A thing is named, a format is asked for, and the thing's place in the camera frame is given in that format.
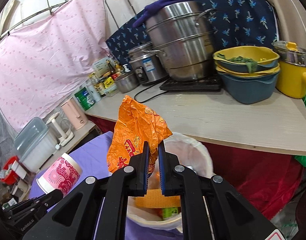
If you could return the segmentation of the orange snack wrapper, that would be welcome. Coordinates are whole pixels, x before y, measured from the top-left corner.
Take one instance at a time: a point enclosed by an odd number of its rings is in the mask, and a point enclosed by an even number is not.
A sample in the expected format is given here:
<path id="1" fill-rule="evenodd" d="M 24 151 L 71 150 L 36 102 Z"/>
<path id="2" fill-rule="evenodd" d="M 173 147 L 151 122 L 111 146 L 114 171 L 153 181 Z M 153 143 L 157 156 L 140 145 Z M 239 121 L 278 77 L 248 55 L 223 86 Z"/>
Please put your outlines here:
<path id="1" fill-rule="evenodd" d="M 158 158 L 158 145 L 171 135 L 160 115 L 130 96 L 124 96 L 107 153 L 109 172 L 114 173 L 129 165 L 131 157 L 143 152 L 144 142 L 147 141 L 150 150 L 148 174 L 151 174 Z"/>

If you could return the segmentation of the small steel pot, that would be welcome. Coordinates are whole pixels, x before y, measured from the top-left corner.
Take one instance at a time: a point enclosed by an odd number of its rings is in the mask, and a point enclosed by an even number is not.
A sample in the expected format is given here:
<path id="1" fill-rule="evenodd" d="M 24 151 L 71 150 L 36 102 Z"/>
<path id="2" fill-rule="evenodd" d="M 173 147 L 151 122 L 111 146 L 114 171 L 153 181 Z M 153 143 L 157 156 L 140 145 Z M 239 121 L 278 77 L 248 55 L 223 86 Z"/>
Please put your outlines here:
<path id="1" fill-rule="evenodd" d="M 114 80 L 117 89 L 121 93 L 127 93 L 139 86 L 139 81 L 135 72 L 127 72 Z"/>

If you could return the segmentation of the soy sauce bottle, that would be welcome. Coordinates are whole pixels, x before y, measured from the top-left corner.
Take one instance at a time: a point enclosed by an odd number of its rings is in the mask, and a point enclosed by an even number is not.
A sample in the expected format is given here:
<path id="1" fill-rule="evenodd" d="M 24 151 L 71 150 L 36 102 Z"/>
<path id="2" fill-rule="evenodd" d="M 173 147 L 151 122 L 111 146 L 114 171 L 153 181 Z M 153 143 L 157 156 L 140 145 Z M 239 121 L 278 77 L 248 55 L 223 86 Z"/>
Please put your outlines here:
<path id="1" fill-rule="evenodd" d="M 110 70 L 110 77 L 114 80 L 116 80 L 116 78 L 118 77 L 117 74 L 116 74 L 116 70 L 114 69 L 114 67 L 111 65 L 111 62 L 110 60 L 106 60 L 106 63 L 109 67 L 109 70 Z"/>

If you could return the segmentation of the yellow pot with lid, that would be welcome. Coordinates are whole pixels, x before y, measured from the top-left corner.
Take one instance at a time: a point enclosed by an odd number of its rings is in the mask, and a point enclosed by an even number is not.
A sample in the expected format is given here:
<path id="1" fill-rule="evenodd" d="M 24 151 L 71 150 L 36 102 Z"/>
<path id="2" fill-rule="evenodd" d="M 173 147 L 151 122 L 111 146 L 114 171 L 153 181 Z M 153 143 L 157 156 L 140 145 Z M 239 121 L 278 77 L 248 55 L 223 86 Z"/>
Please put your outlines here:
<path id="1" fill-rule="evenodd" d="M 287 41 L 275 41 L 272 46 L 280 56 L 277 90 L 291 98 L 303 98 L 306 95 L 306 49 Z"/>

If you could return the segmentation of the black induction cooker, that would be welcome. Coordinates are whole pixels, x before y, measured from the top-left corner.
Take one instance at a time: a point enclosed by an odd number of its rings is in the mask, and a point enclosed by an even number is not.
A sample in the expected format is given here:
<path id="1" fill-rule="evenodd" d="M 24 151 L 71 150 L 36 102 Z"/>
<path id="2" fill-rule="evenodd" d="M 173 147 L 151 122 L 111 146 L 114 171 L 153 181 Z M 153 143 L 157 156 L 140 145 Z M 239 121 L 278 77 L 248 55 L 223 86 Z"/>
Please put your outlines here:
<path id="1" fill-rule="evenodd" d="M 179 82 L 168 79 L 159 88 L 167 92 L 218 92 L 223 84 L 218 76 L 205 79 Z"/>

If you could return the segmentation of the white dish rack with lid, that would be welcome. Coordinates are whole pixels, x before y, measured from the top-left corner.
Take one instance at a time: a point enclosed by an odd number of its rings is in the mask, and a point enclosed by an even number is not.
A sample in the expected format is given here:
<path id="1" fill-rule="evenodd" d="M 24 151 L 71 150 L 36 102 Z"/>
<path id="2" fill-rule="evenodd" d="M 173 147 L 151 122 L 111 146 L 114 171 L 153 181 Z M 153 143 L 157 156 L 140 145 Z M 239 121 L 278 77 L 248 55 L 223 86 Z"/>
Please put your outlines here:
<path id="1" fill-rule="evenodd" d="M 14 139 L 20 163 L 30 172 L 38 173 L 55 153 L 57 137 L 42 119 L 34 117 Z"/>

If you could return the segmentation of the glass electric kettle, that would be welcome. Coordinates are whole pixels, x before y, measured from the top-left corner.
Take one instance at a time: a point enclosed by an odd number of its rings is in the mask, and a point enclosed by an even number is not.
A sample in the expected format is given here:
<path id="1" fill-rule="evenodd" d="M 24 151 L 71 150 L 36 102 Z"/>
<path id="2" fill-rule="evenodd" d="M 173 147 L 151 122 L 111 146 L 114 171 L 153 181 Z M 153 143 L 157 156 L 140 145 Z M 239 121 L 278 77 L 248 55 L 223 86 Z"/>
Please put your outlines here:
<path id="1" fill-rule="evenodd" d="M 66 146 L 74 138 L 71 123 L 67 119 L 64 119 L 60 112 L 51 115 L 46 121 L 46 125 L 57 137 L 61 147 Z"/>

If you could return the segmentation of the large steel steamer pot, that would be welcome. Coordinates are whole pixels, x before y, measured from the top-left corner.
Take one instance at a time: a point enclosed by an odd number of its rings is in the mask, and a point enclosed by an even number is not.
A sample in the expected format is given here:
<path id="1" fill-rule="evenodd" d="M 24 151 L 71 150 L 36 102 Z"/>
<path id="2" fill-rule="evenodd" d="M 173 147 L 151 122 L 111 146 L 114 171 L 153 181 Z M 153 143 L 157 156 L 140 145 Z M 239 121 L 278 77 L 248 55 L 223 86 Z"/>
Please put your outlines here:
<path id="1" fill-rule="evenodd" d="M 133 27 L 146 27 L 156 54 L 176 81 L 203 79 L 210 73 L 215 52 L 216 9 L 203 9 L 198 0 L 158 0 L 144 8 Z"/>

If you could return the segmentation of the green tin can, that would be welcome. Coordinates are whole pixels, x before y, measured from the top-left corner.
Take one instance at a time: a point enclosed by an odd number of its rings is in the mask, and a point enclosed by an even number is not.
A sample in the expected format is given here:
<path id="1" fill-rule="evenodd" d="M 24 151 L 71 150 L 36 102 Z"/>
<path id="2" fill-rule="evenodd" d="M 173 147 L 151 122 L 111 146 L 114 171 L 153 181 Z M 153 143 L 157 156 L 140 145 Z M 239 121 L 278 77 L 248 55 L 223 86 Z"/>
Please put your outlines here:
<path id="1" fill-rule="evenodd" d="M 79 89 L 74 96 L 85 111 L 89 110 L 95 104 L 93 97 L 90 95 L 86 87 Z"/>

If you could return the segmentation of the pink white paper cup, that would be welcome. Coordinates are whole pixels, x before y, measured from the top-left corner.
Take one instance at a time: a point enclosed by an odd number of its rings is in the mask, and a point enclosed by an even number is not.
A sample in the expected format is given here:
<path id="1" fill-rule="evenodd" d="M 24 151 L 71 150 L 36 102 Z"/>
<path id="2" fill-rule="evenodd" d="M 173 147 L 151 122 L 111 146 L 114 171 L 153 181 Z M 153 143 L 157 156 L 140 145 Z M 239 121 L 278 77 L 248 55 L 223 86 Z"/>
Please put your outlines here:
<path id="1" fill-rule="evenodd" d="M 81 175 L 80 165 L 70 155 L 63 153 L 36 181 L 44 193 L 58 189 L 65 197 Z"/>

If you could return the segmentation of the white thermos bottle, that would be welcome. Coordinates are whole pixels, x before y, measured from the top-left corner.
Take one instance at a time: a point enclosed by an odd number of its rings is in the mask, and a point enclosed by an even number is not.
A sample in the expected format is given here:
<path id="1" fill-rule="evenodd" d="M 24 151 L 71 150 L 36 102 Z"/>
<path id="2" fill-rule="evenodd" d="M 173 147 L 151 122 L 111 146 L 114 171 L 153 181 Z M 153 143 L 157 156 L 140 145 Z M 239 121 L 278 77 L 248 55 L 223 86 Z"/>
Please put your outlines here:
<path id="1" fill-rule="evenodd" d="M 96 88 L 94 87 L 91 79 L 88 79 L 86 82 L 87 89 L 89 93 L 92 95 L 95 102 L 99 102 L 101 100 L 100 94 L 97 92 Z"/>

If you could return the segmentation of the green wasabi box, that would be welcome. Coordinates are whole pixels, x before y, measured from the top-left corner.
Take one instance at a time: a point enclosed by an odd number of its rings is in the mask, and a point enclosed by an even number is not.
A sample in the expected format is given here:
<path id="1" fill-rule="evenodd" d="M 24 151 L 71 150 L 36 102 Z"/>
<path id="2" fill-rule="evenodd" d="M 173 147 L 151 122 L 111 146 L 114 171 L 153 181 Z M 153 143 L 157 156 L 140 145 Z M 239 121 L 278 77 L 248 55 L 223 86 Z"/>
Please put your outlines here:
<path id="1" fill-rule="evenodd" d="M 167 207 L 161 209 L 161 217 L 162 220 L 168 220 L 176 215 L 179 214 L 179 208 L 178 207 Z"/>

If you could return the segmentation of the orange foam net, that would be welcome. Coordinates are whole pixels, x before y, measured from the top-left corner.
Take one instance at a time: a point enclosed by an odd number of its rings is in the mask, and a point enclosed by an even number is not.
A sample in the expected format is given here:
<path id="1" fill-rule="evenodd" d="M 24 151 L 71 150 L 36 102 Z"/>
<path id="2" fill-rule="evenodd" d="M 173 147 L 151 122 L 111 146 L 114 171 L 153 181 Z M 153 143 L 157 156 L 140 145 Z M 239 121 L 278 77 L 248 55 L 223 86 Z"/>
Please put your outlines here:
<path id="1" fill-rule="evenodd" d="M 161 189 L 150 189 L 145 196 L 135 198 L 135 205 L 150 209 L 164 209 L 181 207 L 181 201 L 180 196 L 166 197 L 161 194 Z"/>

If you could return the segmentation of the red skirt cloth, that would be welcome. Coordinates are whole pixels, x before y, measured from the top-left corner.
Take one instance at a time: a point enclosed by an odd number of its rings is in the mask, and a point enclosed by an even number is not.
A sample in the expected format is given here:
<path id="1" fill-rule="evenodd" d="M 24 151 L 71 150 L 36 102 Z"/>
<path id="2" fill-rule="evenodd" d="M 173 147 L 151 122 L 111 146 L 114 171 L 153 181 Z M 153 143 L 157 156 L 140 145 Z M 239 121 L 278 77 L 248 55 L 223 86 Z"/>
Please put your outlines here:
<path id="1" fill-rule="evenodd" d="M 304 174 L 304 167 L 292 155 L 202 144 L 210 153 L 214 172 L 267 219 L 272 219 L 291 200 Z"/>

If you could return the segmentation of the white lined trash bin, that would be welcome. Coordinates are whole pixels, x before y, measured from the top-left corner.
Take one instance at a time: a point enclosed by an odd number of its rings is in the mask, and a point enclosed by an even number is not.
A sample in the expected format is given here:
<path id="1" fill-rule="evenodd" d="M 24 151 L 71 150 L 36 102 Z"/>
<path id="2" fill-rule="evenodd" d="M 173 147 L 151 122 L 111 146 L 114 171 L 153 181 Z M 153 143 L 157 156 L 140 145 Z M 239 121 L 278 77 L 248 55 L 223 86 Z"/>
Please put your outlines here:
<path id="1" fill-rule="evenodd" d="M 174 132 L 159 144 L 157 164 L 145 183 L 148 190 L 161 189 L 166 197 L 180 196 L 179 214 L 162 220 L 161 209 L 137 207 L 135 197 L 129 197 L 127 217 L 140 226 L 157 230 L 185 231 L 193 223 L 208 224 L 198 180 L 212 176 L 212 159 L 207 148 L 195 139 Z"/>

